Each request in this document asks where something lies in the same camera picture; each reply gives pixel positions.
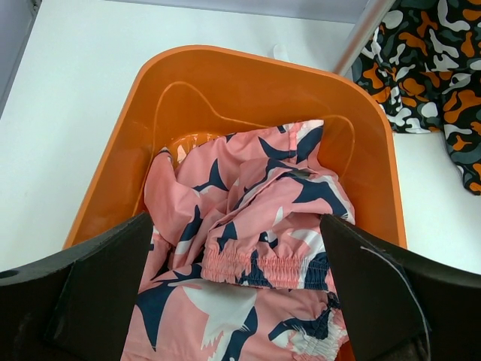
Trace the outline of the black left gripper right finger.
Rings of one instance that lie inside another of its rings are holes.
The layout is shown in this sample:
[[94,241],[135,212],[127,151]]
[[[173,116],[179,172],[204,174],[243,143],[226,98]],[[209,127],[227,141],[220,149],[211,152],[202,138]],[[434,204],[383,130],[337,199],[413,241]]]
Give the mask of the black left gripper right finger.
[[357,360],[478,360],[480,276],[331,215],[321,233]]

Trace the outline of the pink shark print shorts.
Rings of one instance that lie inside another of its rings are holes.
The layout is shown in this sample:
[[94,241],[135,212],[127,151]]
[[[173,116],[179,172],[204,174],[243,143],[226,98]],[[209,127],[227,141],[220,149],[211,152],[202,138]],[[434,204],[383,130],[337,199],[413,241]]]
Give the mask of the pink shark print shorts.
[[144,186],[151,248],[124,360],[333,360],[348,339],[320,232],[354,208],[322,120],[225,135]]

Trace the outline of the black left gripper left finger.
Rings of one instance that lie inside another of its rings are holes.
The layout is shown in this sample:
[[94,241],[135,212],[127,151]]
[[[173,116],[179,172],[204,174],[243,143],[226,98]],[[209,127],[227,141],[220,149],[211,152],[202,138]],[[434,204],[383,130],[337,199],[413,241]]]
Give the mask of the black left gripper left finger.
[[3,360],[118,360],[150,248],[139,214],[1,273]]

